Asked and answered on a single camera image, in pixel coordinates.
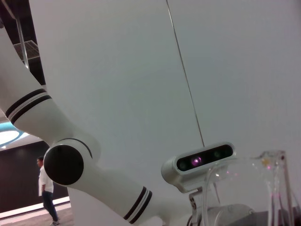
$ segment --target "white shirt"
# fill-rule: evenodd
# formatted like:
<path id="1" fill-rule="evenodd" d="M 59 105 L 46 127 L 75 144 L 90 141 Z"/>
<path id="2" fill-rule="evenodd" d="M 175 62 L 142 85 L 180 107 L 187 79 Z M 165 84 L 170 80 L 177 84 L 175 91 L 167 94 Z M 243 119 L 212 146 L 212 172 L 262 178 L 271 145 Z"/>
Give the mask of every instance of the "white shirt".
<path id="1" fill-rule="evenodd" d="M 45 191 L 53 193 L 53 182 L 45 172 L 44 166 L 42 166 L 40 169 L 39 196 L 42 196 L 42 185 L 45 185 Z"/>

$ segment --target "jeans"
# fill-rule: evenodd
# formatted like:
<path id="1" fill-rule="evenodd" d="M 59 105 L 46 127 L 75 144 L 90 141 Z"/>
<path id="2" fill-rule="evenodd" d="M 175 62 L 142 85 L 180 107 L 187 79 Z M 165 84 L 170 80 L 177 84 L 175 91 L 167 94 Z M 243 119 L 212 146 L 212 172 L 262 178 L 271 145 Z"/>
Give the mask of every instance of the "jeans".
<path id="1" fill-rule="evenodd" d="M 49 212 L 49 214 L 52 216 L 52 219 L 54 221 L 58 221 L 55 206 L 52 202 L 52 193 L 44 191 L 42 192 L 42 198 L 43 198 L 44 208 Z"/>

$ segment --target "white wall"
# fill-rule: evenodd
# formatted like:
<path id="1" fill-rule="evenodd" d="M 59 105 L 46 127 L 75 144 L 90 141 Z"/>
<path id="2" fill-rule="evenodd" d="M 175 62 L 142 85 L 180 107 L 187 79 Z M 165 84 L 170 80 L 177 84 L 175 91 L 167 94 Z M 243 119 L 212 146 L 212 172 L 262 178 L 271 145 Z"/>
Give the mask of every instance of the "white wall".
<path id="1" fill-rule="evenodd" d="M 166 2 L 30 4 L 48 91 L 99 140 L 99 166 L 189 205 L 160 173 L 168 158 L 202 147 Z M 94 198 L 69 193 L 76 225 L 126 224 Z"/>
<path id="2" fill-rule="evenodd" d="M 301 201 L 298 0 L 169 0 L 204 143 L 286 150 Z"/>

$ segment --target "person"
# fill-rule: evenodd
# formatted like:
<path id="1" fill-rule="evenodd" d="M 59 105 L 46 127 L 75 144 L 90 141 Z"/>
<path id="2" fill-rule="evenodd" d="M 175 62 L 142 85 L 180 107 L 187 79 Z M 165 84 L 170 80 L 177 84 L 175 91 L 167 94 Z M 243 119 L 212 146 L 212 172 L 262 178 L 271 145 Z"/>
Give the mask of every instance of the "person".
<path id="1" fill-rule="evenodd" d="M 52 202 L 53 196 L 53 181 L 49 178 L 44 169 L 44 157 L 41 156 L 37 159 L 37 165 L 40 167 L 39 176 L 39 196 L 43 198 L 44 208 L 52 216 L 53 222 L 50 225 L 59 225 L 59 219 L 56 214 L 55 206 Z"/>

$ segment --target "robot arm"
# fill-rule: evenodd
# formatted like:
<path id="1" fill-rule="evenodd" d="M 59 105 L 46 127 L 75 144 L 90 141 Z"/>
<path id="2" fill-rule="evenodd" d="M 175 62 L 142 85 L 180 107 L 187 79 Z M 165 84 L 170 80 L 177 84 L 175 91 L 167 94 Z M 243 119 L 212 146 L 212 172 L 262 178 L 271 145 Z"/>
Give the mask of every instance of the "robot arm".
<path id="1" fill-rule="evenodd" d="M 130 224 L 153 216 L 164 221 L 162 200 L 120 171 L 101 170 L 97 141 L 73 125 L 20 61 L 5 28 L 0 27 L 0 109 L 22 131 L 40 137 L 46 173 L 58 184 L 97 198 Z"/>

